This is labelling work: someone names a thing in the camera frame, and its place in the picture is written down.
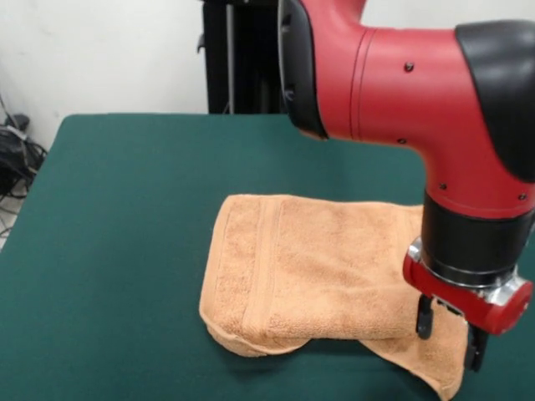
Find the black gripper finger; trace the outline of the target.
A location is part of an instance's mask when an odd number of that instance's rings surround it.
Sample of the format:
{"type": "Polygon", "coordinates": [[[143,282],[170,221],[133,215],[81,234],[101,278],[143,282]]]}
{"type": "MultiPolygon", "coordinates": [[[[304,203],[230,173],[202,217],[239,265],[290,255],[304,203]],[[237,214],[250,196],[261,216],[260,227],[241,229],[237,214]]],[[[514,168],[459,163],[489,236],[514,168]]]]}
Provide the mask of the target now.
{"type": "Polygon", "coordinates": [[[489,333],[479,327],[469,325],[468,342],[466,345],[466,369],[478,372],[483,363],[489,333]]]}
{"type": "Polygon", "coordinates": [[[420,295],[415,326],[415,331],[420,339],[429,339],[432,334],[434,311],[431,304],[431,298],[425,294],[420,295]]]}

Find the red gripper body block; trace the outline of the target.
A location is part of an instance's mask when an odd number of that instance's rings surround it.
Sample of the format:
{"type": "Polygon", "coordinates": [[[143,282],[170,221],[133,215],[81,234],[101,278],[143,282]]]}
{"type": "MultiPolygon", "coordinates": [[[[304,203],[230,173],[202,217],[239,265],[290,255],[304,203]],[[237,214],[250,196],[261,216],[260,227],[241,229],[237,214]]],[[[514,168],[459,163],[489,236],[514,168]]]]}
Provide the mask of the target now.
{"type": "Polygon", "coordinates": [[[411,256],[405,256],[404,279],[427,297],[453,307],[470,324],[493,335],[512,329],[532,300],[533,283],[515,275],[501,287],[475,291],[453,286],[433,275],[411,256]]]}

